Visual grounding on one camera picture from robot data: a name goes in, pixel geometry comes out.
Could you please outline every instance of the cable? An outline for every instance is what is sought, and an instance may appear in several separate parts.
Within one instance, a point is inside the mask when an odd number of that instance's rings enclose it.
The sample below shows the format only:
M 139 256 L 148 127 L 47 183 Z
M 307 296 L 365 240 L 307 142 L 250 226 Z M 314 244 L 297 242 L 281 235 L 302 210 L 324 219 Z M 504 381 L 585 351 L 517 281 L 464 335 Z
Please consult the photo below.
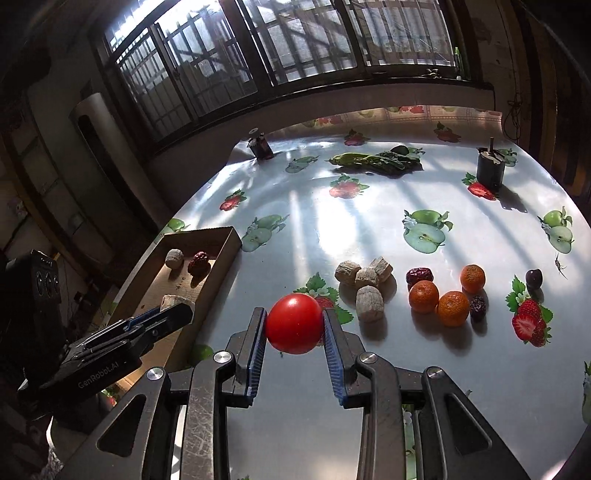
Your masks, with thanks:
M 68 296 L 68 306 L 66 309 L 66 320 L 70 322 L 70 290 L 68 289 L 68 266 L 66 260 L 64 260 L 64 278 L 66 279 L 66 295 Z
M 519 139 L 521 139 L 521 123 L 519 121 L 519 115 L 521 113 L 521 105 L 523 101 L 521 100 L 521 94 L 517 89 L 517 73 L 515 71 L 515 62 L 513 60 L 513 49 L 511 48 L 511 42 L 509 41 L 509 32 L 507 31 L 507 26 L 505 24 L 505 18 L 503 17 L 503 13 L 501 12 L 501 6 L 499 5 L 499 1 L 496 0 L 496 7 L 499 11 L 499 15 L 501 17 L 501 21 L 503 22 L 503 29 L 505 30 L 505 36 L 507 37 L 507 45 L 509 45 L 509 55 L 511 56 L 511 69 L 513 70 L 513 83 L 515 85 L 515 95 L 513 100 L 508 100 L 507 105 L 511 107 L 509 110 L 509 114 L 503 120 L 503 133 L 514 143 L 519 144 Z M 507 133 L 507 120 L 511 118 L 511 123 L 515 127 L 515 138 L 511 137 Z

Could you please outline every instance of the window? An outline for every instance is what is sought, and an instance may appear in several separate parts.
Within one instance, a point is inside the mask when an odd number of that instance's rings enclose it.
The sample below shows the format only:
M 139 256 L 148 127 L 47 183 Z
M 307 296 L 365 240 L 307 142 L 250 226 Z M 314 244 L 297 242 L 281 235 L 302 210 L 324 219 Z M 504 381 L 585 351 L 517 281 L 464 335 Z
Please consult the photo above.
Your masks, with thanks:
M 367 65 L 454 66 L 437 0 L 345 0 Z
M 121 117 L 145 132 L 129 113 L 135 105 L 157 148 L 311 87 L 424 76 L 433 66 L 456 79 L 467 57 L 457 53 L 461 32 L 446 23 L 451 8 L 450 0 L 135 0 L 99 25 L 95 46 L 113 94 L 131 98 L 115 102 Z
M 329 0 L 245 0 L 278 83 L 355 67 L 343 22 Z
M 198 115 L 256 92 L 256 85 L 217 0 L 181 0 L 157 25 Z
M 164 138 L 190 122 L 147 29 L 116 63 L 155 139 Z

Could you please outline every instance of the window frame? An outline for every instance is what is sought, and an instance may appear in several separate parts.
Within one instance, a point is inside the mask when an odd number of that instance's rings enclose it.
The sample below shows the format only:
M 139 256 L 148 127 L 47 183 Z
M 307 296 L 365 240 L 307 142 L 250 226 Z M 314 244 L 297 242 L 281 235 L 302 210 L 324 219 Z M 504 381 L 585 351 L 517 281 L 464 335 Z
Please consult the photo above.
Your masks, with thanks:
M 114 51 L 107 44 L 105 29 L 112 19 L 119 14 L 119 9 L 115 5 L 112 5 L 110 10 L 103 13 L 89 32 L 91 48 L 108 94 L 113 100 L 112 104 L 123 124 L 127 126 L 127 130 L 144 159 L 169 147 L 191 133 L 201 131 L 233 116 L 238 116 L 246 110 L 259 108 L 261 105 L 274 103 L 286 97 L 298 96 L 308 90 L 332 89 L 344 85 L 422 82 L 425 80 L 424 75 L 427 74 L 427 69 L 437 69 L 440 76 L 440 78 L 428 79 L 430 83 L 457 82 L 462 85 L 467 82 L 473 84 L 482 83 L 478 44 L 464 0 L 436 0 L 439 2 L 443 14 L 452 49 L 455 49 L 455 47 L 460 48 L 465 70 L 465 78 L 462 80 L 456 80 L 456 67 L 454 66 L 434 66 L 429 64 L 367 65 L 356 30 L 349 16 L 348 6 L 344 0 L 331 0 L 331 4 L 345 28 L 356 66 L 319 73 L 285 83 L 277 82 L 270 59 L 263 48 L 259 35 L 251 34 L 256 29 L 243 0 L 219 0 L 220 7 L 233 31 L 236 43 L 242 52 L 257 90 L 204 115 L 198 115 L 191 102 L 189 92 L 180 80 L 180 73 L 174 64 L 163 34 L 161 31 L 159 32 L 160 29 L 156 24 L 156 21 L 179 1 L 164 0 L 129 33 Z M 122 53 L 145 29 L 148 29 L 148 34 L 154 42 L 156 51 L 160 55 L 168 76 L 190 118 L 188 124 L 159 140 L 152 137 L 152 128 L 146 124 L 146 120 L 139 112 L 141 107 L 133 99 L 123 73 L 116 63 Z

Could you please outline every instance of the green vegetable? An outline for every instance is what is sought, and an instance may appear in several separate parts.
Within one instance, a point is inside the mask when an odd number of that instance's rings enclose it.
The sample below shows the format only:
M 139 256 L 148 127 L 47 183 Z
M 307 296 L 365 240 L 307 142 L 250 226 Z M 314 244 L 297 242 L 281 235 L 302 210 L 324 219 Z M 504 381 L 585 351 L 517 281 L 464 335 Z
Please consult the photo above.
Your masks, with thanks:
M 413 170 L 421 164 L 422 148 L 398 145 L 389 152 L 375 155 L 347 152 L 335 155 L 328 162 L 341 167 L 354 167 L 360 170 L 375 170 L 386 175 Z

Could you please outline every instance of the dark cherry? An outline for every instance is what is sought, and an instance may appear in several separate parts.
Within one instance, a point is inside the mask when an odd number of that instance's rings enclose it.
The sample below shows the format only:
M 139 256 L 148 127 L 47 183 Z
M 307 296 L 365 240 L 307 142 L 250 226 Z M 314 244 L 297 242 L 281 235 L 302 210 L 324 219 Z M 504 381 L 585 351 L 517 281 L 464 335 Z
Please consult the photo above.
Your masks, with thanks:
M 525 284 L 529 290 L 538 290 L 542 286 L 543 280 L 542 272 L 539 269 L 529 270 L 525 274 Z

